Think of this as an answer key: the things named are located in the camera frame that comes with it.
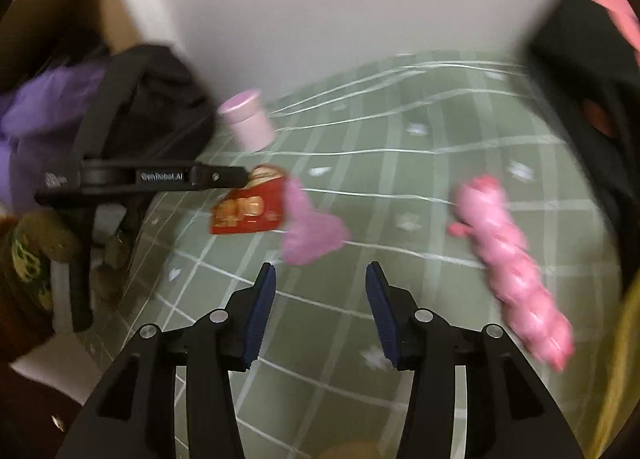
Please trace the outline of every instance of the metal pivot bolt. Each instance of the metal pivot bolt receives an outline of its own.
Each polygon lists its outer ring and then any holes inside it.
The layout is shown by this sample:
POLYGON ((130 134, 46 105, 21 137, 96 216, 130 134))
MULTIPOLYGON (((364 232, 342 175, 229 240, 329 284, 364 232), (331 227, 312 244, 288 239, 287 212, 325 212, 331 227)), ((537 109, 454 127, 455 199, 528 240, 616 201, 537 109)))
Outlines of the metal pivot bolt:
POLYGON ((209 315, 209 320, 211 320, 214 324, 220 324, 226 319, 229 318, 229 313, 224 309, 216 309, 209 315))
POLYGON ((428 311, 427 309, 418 309, 418 311, 415 312, 414 316, 415 319, 418 320, 418 322, 427 323, 433 320, 433 313, 431 311, 428 311))
POLYGON ((142 336, 146 340, 148 338, 153 338, 154 336, 156 336, 157 332, 158 329, 156 329, 156 326, 149 324, 142 327, 142 329, 140 330, 140 336, 142 336))
POLYGON ((491 336, 491 338, 502 338, 504 331, 499 325, 491 324, 486 328, 486 333, 491 336))

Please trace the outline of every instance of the pink twisted toy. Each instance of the pink twisted toy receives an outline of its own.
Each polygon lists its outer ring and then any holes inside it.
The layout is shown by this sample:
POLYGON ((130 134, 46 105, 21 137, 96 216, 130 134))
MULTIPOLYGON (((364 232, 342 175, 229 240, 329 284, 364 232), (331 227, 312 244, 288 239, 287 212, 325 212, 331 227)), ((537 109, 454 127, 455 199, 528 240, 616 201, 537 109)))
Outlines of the pink twisted toy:
POLYGON ((506 209, 506 193, 492 176, 460 186, 456 237, 473 235, 478 256, 489 266, 489 287, 503 302, 507 325, 542 362, 562 371, 574 353, 572 327, 542 285, 540 268, 527 253, 527 239, 506 209))

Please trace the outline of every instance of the purple cloth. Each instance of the purple cloth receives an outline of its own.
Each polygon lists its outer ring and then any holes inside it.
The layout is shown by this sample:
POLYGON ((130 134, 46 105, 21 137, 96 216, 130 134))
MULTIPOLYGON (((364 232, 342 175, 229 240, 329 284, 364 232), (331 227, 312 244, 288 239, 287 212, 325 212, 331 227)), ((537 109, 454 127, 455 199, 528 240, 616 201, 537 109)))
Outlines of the purple cloth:
POLYGON ((0 201, 16 215, 37 208, 46 162, 69 155, 106 65, 57 67, 0 96, 0 201))

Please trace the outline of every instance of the red packet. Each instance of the red packet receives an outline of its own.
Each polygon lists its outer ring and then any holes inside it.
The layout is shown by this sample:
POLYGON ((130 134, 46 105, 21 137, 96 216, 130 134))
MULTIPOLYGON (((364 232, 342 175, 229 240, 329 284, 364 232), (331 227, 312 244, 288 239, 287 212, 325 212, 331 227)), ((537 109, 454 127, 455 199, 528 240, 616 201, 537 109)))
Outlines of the red packet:
POLYGON ((284 219, 284 186, 287 174, 282 168, 268 164, 249 173, 249 184, 231 190, 216 204, 211 213, 211 233, 268 232, 284 219))

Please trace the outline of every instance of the black fabric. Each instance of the black fabric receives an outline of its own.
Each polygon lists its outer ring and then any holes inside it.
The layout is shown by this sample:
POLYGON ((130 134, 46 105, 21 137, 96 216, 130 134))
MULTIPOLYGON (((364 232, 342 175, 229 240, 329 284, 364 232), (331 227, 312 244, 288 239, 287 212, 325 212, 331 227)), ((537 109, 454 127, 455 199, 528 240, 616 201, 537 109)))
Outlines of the black fabric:
MULTIPOLYGON (((188 68, 167 46, 138 45, 115 55, 74 144, 73 158, 196 159, 214 133, 215 108, 188 68)), ((153 194, 124 204, 141 221, 153 194)), ((61 212, 81 237, 83 251, 69 265, 74 330, 91 326, 89 272, 94 208, 61 212)), ((140 226, 130 228, 132 239, 140 226)))
POLYGON ((616 232, 626 289, 640 264, 640 71, 635 51, 602 6, 561 0, 530 42, 526 57, 530 75, 551 105, 545 119, 571 144, 616 232), (585 100, 604 109, 615 126, 614 139, 589 124, 585 100))

